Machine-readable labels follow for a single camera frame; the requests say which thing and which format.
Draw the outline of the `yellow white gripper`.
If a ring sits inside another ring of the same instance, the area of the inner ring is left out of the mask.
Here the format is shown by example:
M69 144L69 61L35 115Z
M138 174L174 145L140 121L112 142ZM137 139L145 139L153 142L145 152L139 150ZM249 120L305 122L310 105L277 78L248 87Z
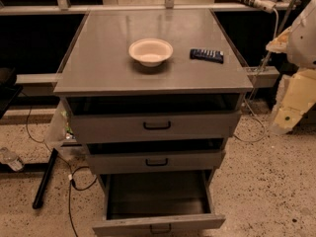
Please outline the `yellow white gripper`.
M283 75L276 92L269 130L286 134L316 104L316 70L299 68L292 76Z

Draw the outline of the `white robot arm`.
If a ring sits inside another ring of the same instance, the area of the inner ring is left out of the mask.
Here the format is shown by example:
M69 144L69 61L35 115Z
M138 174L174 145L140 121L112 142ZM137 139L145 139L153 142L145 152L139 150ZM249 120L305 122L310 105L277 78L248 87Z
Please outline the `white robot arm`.
M292 25L266 45L266 50L285 53L298 70L284 75L278 85L270 131L286 134L316 104L316 0L311 0Z

